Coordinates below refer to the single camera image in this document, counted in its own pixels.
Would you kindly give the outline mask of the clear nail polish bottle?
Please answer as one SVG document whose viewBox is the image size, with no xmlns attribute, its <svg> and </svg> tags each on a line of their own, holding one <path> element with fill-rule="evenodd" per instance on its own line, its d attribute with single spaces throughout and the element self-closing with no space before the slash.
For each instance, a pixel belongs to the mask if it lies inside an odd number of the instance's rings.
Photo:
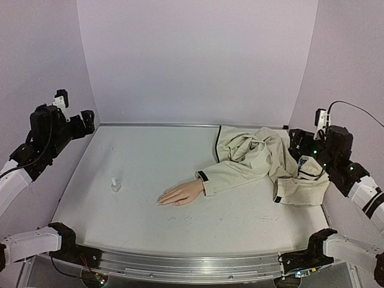
<svg viewBox="0 0 384 288">
<path fill-rule="evenodd" d="M 117 193 L 121 189 L 121 184 L 117 183 L 116 185 L 111 185 L 111 189 L 113 192 Z"/>
</svg>

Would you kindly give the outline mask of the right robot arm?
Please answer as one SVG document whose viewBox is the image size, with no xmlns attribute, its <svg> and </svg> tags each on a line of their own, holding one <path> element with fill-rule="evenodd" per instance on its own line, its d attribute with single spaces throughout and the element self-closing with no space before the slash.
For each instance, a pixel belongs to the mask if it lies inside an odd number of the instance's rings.
<svg viewBox="0 0 384 288">
<path fill-rule="evenodd" d="M 359 163 L 352 162 L 353 135 L 331 125 L 324 132 L 289 130 L 290 153 L 313 157 L 343 196 L 351 200 L 383 232 L 383 190 Z M 343 260 L 371 272 L 383 272 L 383 247 L 343 237 L 334 229 L 312 234 L 301 251 L 281 255 L 284 272 L 302 272 Z"/>
</svg>

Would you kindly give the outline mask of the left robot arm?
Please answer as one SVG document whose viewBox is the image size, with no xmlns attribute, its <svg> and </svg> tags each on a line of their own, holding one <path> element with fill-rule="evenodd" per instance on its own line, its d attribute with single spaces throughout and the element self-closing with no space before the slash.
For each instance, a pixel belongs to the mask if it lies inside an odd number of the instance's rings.
<svg viewBox="0 0 384 288">
<path fill-rule="evenodd" d="M 66 109 L 65 104 L 43 104 L 30 115 L 31 129 L 26 141 L 10 155 L 1 170 L 1 212 L 53 164 L 72 140 L 94 133 L 93 111 L 67 116 Z M 87 263 L 93 268 L 101 256 L 98 249 L 78 245 L 73 229 L 55 222 L 1 241 L 1 269 L 42 253 L 78 265 Z"/>
</svg>

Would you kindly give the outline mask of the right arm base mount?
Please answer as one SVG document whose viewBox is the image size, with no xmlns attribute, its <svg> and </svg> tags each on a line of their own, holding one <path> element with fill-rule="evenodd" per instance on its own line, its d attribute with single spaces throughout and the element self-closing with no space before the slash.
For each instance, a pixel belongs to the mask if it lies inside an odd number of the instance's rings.
<svg viewBox="0 0 384 288">
<path fill-rule="evenodd" d="M 283 267 L 283 275 L 333 264 L 334 258 L 325 255 L 323 245 L 336 233 L 334 229 L 322 229 L 309 237 L 306 249 L 282 254 L 279 262 Z"/>
</svg>

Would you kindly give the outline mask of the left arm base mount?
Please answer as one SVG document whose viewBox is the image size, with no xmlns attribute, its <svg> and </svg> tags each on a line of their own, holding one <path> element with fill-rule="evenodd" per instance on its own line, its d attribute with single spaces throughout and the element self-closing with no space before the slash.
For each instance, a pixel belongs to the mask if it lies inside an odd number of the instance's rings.
<svg viewBox="0 0 384 288">
<path fill-rule="evenodd" d="M 53 228 L 61 237 L 59 250 L 49 252 L 51 263 L 55 268 L 54 260 L 82 265 L 89 272 L 99 267 L 102 257 L 102 251 L 100 249 L 78 244 L 76 242 L 75 231 L 63 223 L 49 223 L 48 227 Z"/>
</svg>

